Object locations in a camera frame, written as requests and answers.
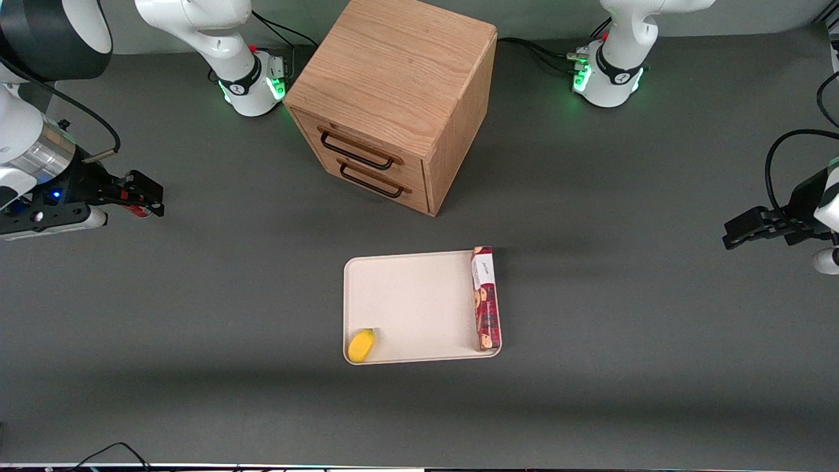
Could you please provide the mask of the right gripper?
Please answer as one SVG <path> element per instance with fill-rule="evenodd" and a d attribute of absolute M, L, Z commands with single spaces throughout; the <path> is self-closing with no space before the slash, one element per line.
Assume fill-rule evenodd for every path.
<path fill-rule="evenodd" d="M 2 218 L 90 218 L 102 205 L 117 205 L 137 218 L 163 217 L 164 186 L 138 170 L 123 180 L 108 173 L 101 163 L 84 164 L 89 153 L 78 147 L 71 164 L 59 176 L 10 200 Z M 130 200 L 130 194 L 143 197 Z"/>

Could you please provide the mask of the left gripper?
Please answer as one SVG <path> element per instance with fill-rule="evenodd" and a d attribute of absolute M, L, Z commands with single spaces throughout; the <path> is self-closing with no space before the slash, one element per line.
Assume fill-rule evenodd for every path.
<path fill-rule="evenodd" d="M 725 250 L 735 250 L 755 240 L 784 236 L 786 245 L 794 246 L 808 239 L 835 241 L 835 169 L 824 168 L 794 188 L 787 218 L 800 224 L 800 232 L 787 234 L 787 224 L 776 211 L 755 206 L 739 216 L 739 223 L 726 222 L 722 242 Z"/>

